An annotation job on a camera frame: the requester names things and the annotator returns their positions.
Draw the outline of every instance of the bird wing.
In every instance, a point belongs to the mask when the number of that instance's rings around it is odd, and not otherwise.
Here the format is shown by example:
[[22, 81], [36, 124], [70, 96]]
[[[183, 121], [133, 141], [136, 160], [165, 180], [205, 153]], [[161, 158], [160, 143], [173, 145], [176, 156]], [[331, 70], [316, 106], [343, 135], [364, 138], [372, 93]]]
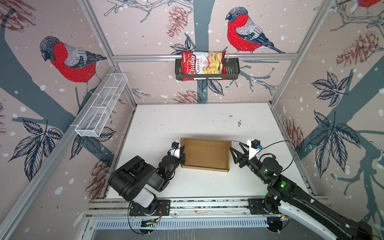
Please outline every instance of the bird wing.
[[64, 61], [65, 65], [70, 68], [82, 68], [86, 66], [88, 56], [84, 48], [72, 47], [65, 43], [64, 45], [68, 52], [68, 57]]
[[242, 39], [252, 41], [255, 40], [263, 33], [263, 30], [252, 22], [252, 19], [248, 17], [248, 21], [244, 26], [236, 28], [237, 34]]

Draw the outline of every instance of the chips bag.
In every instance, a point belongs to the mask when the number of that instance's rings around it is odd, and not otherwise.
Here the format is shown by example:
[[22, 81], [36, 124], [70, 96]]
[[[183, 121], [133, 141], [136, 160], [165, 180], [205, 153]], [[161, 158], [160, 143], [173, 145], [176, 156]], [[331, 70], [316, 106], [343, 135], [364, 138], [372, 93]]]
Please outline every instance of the chips bag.
[[[225, 73], [223, 66], [224, 52], [192, 52], [182, 51], [181, 67], [183, 74], [219, 74]], [[182, 81], [206, 78], [183, 78]]]

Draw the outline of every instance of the bird head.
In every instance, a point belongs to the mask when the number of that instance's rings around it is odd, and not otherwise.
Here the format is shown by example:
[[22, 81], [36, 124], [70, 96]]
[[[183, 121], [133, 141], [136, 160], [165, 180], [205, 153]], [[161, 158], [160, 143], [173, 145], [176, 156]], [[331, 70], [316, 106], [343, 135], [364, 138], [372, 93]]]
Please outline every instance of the bird head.
[[233, 23], [236, 18], [240, 15], [248, 15], [248, 11], [244, 7], [235, 7], [229, 11], [225, 20], [228, 20], [230, 23]]
[[53, 36], [48, 36], [42, 40], [42, 42], [40, 43], [40, 51], [41, 51], [41, 55], [42, 55], [44, 61], [47, 61], [47, 60], [55, 61], [56, 60], [55, 52], [54, 52], [53, 48], [59, 42], [60, 41]]

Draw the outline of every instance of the white mesh basket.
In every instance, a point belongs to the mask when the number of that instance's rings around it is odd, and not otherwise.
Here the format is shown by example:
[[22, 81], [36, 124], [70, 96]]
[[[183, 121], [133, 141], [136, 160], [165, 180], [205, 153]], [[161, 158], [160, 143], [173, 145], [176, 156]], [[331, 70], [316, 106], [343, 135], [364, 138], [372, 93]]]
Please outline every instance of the white mesh basket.
[[76, 128], [81, 137], [99, 137], [120, 94], [127, 84], [124, 73], [113, 73]]

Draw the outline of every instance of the black mounting plate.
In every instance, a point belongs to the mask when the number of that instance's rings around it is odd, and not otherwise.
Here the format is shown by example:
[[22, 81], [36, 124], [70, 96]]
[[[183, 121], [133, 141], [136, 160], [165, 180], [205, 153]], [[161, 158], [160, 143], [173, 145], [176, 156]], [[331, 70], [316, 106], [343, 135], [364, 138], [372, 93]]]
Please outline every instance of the black mounting plate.
[[263, 199], [248, 199], [249, 210], [251, 215], [268, 214], [263, 208]]
[[[161, 211], [162, 211], [162, 216], [169, 216], [169, 209], [170, 209], [170, 200], [167, 200], [167, 199], [162, 199], [162, 200], [157, 200], [157, 207], [160, 207], [161, 208]], [[147, 215], [145, 215], [142, 211], [142, 206], [138, 203], [133, 203], [132, 206], [131, 206], [131, 210], [129, 211], [129, 216], [132, 216], [132, 217], [141, 217], [141, 216], [145, 216], [145, 217], [148, 217]], [[152, 214], [151, 216], [160, 216], [160, 212], [156, 209], [155, 210], [155, 213]]]

